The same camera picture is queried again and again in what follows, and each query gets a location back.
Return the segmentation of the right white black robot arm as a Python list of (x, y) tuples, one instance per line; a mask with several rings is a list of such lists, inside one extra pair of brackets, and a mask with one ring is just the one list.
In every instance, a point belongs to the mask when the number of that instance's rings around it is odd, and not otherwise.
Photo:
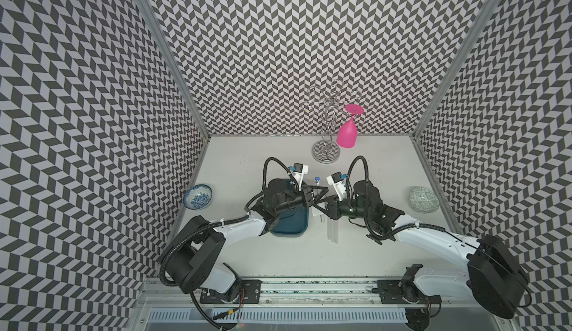
[(384, 204), (378, 189), (368, 181), (357, 182), (351, 193), (345, 186), (338, 187), (334, 195), (322, 192), (313, 204), (332, 220), (343, 216), (363, 219), (367, 237), (380, 245), (387, 241), (412, 245), (458, 268), (454, 273), (426, 271), (420, 264), (409, 267), (401, 289), (411, 303), (421, 295), (463, 298), (504, 319), (532, 303), (524, 300), (530, 294), (527, 273), (500, 237), (478, 239), (424, 223)]

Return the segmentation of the white gauze cloth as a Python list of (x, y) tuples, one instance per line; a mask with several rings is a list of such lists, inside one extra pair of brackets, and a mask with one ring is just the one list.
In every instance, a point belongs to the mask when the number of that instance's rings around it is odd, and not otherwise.
[(317, 220), (320, 223), (325, 222), (324, 220), (324, 214), (323, 214), (323, 208), (325, 207), (325, 203), (320, 203), (320, 204), (315, 204), (314, 206), (312, 206), (309, 209), (309, 213), (314, 217), (317, 218)]

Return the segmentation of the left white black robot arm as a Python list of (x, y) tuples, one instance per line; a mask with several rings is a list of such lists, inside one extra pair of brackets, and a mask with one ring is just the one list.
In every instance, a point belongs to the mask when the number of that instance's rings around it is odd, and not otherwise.
[(213, 222), (193, 217), (159, 257), (160, 282), (185, 294), (201, 289), (228, 303), (235, 301), (241, 294), (242, 278), (218, 261), (223, 248), (265, 235), (279, 223), (282, 213), (319, 204), (327, 192), (327, 187), (304, 182), (300, 190), (294, 190), (285, 180), (275, 178), (247, 202), (243, 216)]

